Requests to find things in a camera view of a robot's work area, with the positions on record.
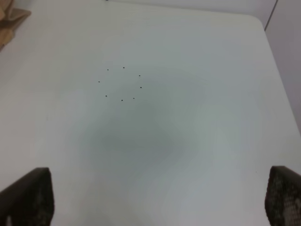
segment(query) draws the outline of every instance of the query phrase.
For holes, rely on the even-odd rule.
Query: white wall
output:
[[[300,9],[300,0],[279,0],[266,34],[301,131]]]
[[[276,0],[116,0],[152,5],[198,8],[210,11],[248,14],[266,25]]]

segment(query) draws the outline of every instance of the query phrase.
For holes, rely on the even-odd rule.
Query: white surface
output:
[[[279,1],[266,34],[301,131],[301,1]]]
[[[0,54],[0,188],[49,166],[53,225],[268,225],[301,138],[261,23],[83,4],[35,2]]]
[[[266,25],[276,0],[115,0],[159,6],[194,8],[227,13],[247,14]]]

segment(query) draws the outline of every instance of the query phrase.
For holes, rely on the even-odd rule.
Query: white table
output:
[[[1,189],[49,166],[53,225],[269,225],[269,169],[301,172],[301,138],[259,20],[31,10],[0,54]]]

